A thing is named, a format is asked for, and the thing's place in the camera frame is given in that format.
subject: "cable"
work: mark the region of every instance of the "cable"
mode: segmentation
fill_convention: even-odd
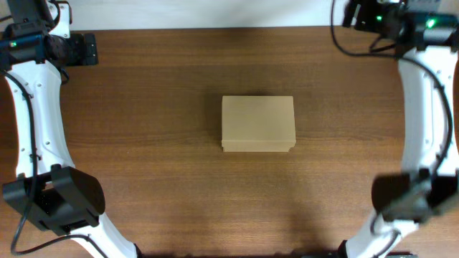
[[[10,79],[12,82],[14,82],[17,85],[17,87],[21,90],[22,96],[24,97],[24,99],[26,101],[27,109],[29,111],[30,146],[31,146],[31,149],[32,149],[32,154],[31,154],[32,170],[33,170],[32,186],[27,192],[27,196],[28,196],[27,204],[26,204],[26,207],[24,209],[24,213],[22,214],[21,220],[19,221],[19,225],[17,227],[17,230],[14,233],[13,241],[11,242],[11,248],[10,248],[11,253],[14,256],[21,256],[21,255],[30,254],[32,252],[38,251],[40,249],[43,249],[45,247],[48,247],[48,246],[50,246],[52,244],[55,244],[55,243],[58,243],[60,241],[64,241],[64,240],[67,240],[67,239],[80,238],[80,239],[84,239],[87,242],[89,242],[90,244],[92,244],[92,246],[104,258],[108,258],[105,255],[105,253],[100,249],[100,247],[89,236],[84,236],[84,235],[61,236],[61,237],[58,237],[58,238],[56,238],[54,240],[51,240],[51,241],[46,242],[44,244],[40,244],[39,246],[31,248],[31,249],[28,249],[28,250],[24,250],[24,251],[17,251],[16,250],[17,242],[19,240],[19,237],[21,236],[22,229],[24,228],[24,224],[25,224],[25,222],[27,220],[27,217],[28,217],[28,215],[30,213],[30,210],[32,209],[32,203],[33,203],[33,200],[35,199],[35,194],[37,193],[37,177],[38,177],[37,144],[36,144],[36,140],[35,140],[34,112],[33,112],[33,109],[32,109],[32,101],[30,100],[32,98],[32,96],[26,91],[24,86],[22,86],[20,81],[18,81],[18,79],[16,79],[14,76],[10,75],[8,72],[6,72],[4,70],[0,70],[0,74],[2,74],[3,76],[7,77],[8,79]]]
[[[5,17],[3,17],[3,18],[0,18],[0,22],[5,22],[5,21],[7,21],[7,20],[9,20],[9,19],[13,19],[13,16],[8,15],[8,16],[5,16]]]
[[[395,59],[395,60],[402,60],[402,61],[405,61],[405,62],[409,62],[421,69],[423,69],[424,71],[426,71],[426,73],[428,73],[428,75],[434,80],[435,82],[435,86],[434,88],[436,90],[438,90],[438,92],[440,93],[440,99],[442,100],[442,104],[443,104],[443,108],[444,108],[444,111],[445,111],[445,114],[446,114],[446,117],[447,117],[447,123],[448,123],[448,132],[447,132],[447,137],[446,137],[446,141],[445,141],[445,145],[443,146],[443,149],[441,150],[441,154],[437,157],[437,162],[435,163],[435,165],[433,166],[433,170],[432,170],[432,173],[430,174],[430,178],[434,178],[438,175],[438,169],[441,167],[441,165],[443,164],[443,161],[445,160],[446,156],[448,155],[448,149],[453,141],[453,114],[452,114],[452,111],[451,111],[451,108],[450,108],[450,105],[449,105],[449,102],[448,102],[448,97],[446,96],[446,93],[445,93],[445,87],[442,85],[440,79],[438,79],[437,75],[431,71],[428,67],[426,67],[425,65],[423,65],[421,62],[418,62],[417,60],[414,60],[414,59],[410,59],[410,58],[407,58],[407,57],[402,57],[402,56],[397,56],[395,54],[381,54],[381,53],[376,53],[376,52],[381,52],[381,51],[385,51],[385,50],[388,50],[388,49],[391,49],[392,48],[392,45],[390,46],[387,46],[387,47],[382,47],[382,48],[379,48],[379,49],[373,49],[373,52],[370,52],[370,53],[352,53],[352,52],[349,52],[347,50],[345,50],[339,43],[338,43],[338,40],[336,39],[336,35],[335,35],[335,29],[334,29],[334,23],[333,23],[333,15],[334,15],[334,10],[335,10],[335,3],[336,3],[336,0],[332,0],[332,3],[331,3],[331,18],[330,18],[330,30],[331,30],[331,38],[333,40],[333,43],[335,45],[335,47],[341,51],[343,54],[347,55],[347,56],[350,56],[350,57],[379,57],[379,58],[387,58],[387,59]],[[380,40],[380,38],[378,38],[372,46],[370,46],[370,51],[372,49],[372,47],[376,46],[377,42]],[[376,221],[378,219],[378,217],[380,216],[381,214],[376,214],[375,217],[373,218],[373,221],[371,223],[371,226],[370,226],[370,231],[371,233],[375,236],[381,236],[381,235],[384,235],[385,233],[376,233],[375,230],[374,230],[374,226],[376,224]],[[392,238],[391,238],[391,241],[388,243],[387,246],[385,246],[383,248],[383,250],[381,250],[379,253],[375,254],[374,257],[380,257],[382,256],[383,254],[385,254],[386,252],[388,252],[392,246],[395,244],[395,242],[397,241],[398,237],[402,235],[402,232],[400,232],[398,229],[393,229],[391,232],[388,232],[388,233],[392,233]]]

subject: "wooden table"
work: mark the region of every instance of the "wooden table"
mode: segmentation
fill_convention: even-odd
[[[339,30],[350,49],[374,35]],[[328,28],[96,32],[100,64],[62,86],[67,145],[101,182],[106,212],[144,253],[239,255],[336,249],[372,209],[404,144],[397,63],[352,59]],[[223,95],[292,95],[290,153],[223,153]],[[0,83],[0,183],[14,180],[16,128]],[[0,257],[19,215],[0,201]],[[455,257],[459,210],[397,250]],[[55,237],[27,224],[19,248]],[[32,257],[89,257],[72,241]]]

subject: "green led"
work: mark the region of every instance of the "green led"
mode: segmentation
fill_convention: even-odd
[[[428,19],[427,22],[425,23],[425,25],[427,26],[427,28],[431,29],[435,26],[435,24],[437,23],[437,20],[435,19]]]

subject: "cardboard box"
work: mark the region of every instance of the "cardboard box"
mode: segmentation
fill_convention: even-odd
[[[223,97],[225,152],[288,152],[295,144],[293,97]]]

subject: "white backdrop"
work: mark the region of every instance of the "white backdrop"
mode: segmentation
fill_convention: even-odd
[[[331,7],[331,0],[68,1],[72,30],[322,26],[329,24]],[[347,1],[337,0],[337,23]],[[9,13],[5,2],[0,0],[0,16]],[[442,10],[459,13],[459,1],[443,0]]]

